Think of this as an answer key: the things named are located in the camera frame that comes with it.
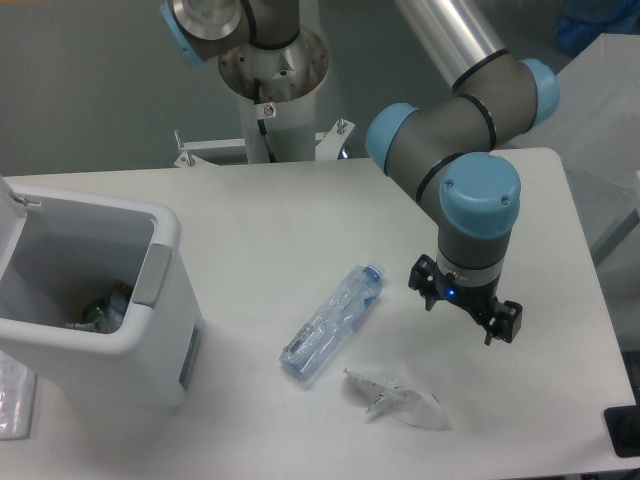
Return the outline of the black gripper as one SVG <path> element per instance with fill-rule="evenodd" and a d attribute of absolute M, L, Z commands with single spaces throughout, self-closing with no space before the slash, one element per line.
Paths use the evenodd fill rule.
<path fill-rule="evenodd" d="M 424 299 L 425 309 L 430 311 L 438 301 L 447 301 L 471 316 L 483 316 L 486 346 L 494 339 L 512 343 L 521 328 L 523 307 L 497 299 L 502 261 L 484 269 L 464 269 L 444 257 L 439 260 L 422 254 L 410 271 L 408 286 Z"/>

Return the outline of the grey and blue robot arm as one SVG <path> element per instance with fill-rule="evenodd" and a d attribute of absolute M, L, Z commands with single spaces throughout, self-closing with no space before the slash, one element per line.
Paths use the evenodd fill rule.
<path fill-rule="evenodd" d="M 397 7 L 453 94 L 429 113 L 390 105 L 366 134 L 369 156 L 438 228 L 436 256 L 416 261 L 409 285 L 427 307 L 449 302 L 488 340 L 511 342 L 522 308 L 496 290 L 521 182 L 494 149 L 554 113 L 558 82 L 540 61 L 515 59 L 469 1 Z M 301 24 L 298 2 L 166 1 L 160 14 L 187 63 L 217 60 L 242 109 L 249 162 L 315 158 L 315 117 L 304 102 L 329 60 L 323 41 Z"/>

